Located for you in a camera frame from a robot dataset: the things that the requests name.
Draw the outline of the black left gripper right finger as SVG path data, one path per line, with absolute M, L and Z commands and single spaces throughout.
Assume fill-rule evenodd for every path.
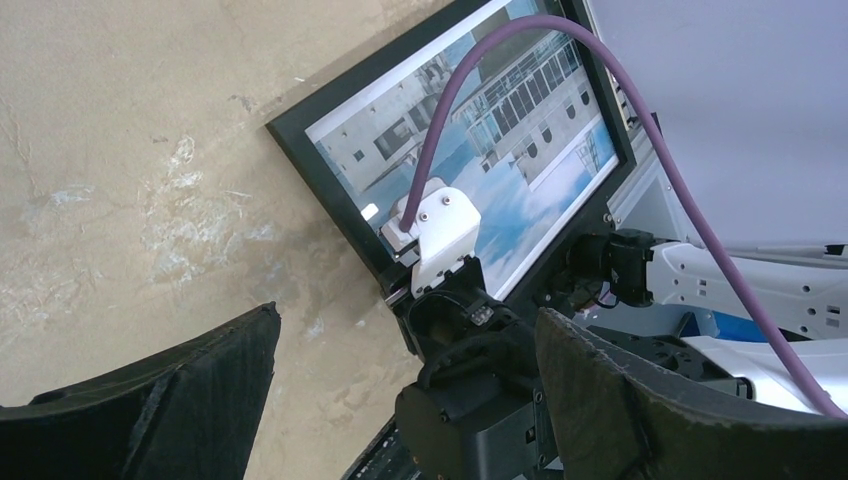
M 537 361 L 568 479 L 843 479 L 843 420 L 711 389 L 543 308 Z

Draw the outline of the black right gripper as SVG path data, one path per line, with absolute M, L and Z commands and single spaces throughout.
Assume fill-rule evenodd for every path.
M 535 371 L 533 324 L 485 290 L 481 262 L 469 256 L 438 285 L 388 298 L 408 350 L 424 371 Z

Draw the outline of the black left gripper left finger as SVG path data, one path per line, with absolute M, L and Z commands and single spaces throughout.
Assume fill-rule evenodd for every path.
M 281 318 L 260 305 L 196 338 L 1 411 L 5 479 L 240 479 Z

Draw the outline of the building and sky photo print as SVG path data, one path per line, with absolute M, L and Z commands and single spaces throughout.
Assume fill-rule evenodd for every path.
M 511 20 L 555 14 L 552 1 L 465 1 L 421 48 L 382 64 L 369 85 L 306 128 L 307 138 L 372 228 L 410 189 L 445 85 L 470 49 Z M 578 44 L 528 30 L 489 51 L 445 122 L 432 177 L 481 213 L 475 253 L 488 293 L 506 297 L 617 155 Z

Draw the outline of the black wooden picture frame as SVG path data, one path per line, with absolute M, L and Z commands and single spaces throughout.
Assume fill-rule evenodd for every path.
M 403 210 L 449 77 L 486 35 L 534 15 L 592 24 L 584 1 L 455 1 L 269 122 L 386 289 L 405 271 L 378 231 Z M 529 30 L 471 69 L 429 179 L 461 191 L 480 212 L 474 252 L 488 293 L 505 299 L 631 163 L 600 64 L 565 34 Z

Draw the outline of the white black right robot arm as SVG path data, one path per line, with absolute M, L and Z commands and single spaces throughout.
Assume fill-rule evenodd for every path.
M 409 310 L 431 343 L 395 404 L 426 479 L 843 479 L 843 420 L 769 405 L 691 339 L 534 324 L 461 257 Z

